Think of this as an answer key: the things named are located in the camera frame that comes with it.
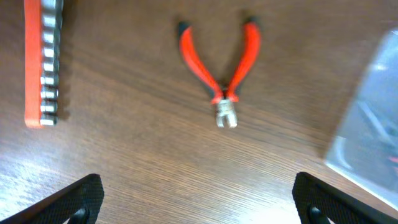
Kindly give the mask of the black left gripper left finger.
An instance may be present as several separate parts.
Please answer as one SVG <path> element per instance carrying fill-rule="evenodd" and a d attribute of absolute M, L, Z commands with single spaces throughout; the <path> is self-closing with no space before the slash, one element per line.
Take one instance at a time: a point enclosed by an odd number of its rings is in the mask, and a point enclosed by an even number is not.
<path fill-rule="evenodd" d="M 95 224 L 104 199 L 98 174 L 89 174 L 1 223 Z"/>

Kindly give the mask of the red black side cutters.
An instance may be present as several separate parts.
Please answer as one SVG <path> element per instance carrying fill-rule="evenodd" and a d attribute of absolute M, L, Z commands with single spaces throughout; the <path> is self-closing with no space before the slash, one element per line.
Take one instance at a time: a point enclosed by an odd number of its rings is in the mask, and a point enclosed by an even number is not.
<path fill-rule="evenodd" d="M 185 65 L 199 79 L 211 96 L 216 109 L 216 124 L 219 128 L 236 128 L 238 118 L 234 104 L 239 101 L 239 89 L 255 64 L 261 49 L 261 30 L 254 17 L 243 23 L 244 48 L 234 74 L 226 87 L 221 86 L 205 67 L 197 54 L 193 41 L 193 28 L 189 22 L 178 23 L 178 46 Z"/>

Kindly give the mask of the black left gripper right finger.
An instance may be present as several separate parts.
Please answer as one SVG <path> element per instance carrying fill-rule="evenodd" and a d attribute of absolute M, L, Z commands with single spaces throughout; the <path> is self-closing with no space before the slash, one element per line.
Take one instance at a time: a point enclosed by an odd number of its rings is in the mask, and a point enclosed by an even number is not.
<path fill-rule="evenodd" d="M 304 224 L 397 224 L 396 218 L 306 172 L 297 173 L 292 195 L 300 221 Z"/>

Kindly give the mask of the orange socket bit rail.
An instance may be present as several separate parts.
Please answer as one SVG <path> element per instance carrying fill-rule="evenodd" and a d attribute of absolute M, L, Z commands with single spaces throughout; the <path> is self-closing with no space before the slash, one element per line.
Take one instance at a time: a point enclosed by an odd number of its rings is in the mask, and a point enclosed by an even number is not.
<path fill-rule="evenodd" d="M 25 0 L 25 113 L 28 128 L 57 123 L 63 0 Z"/>

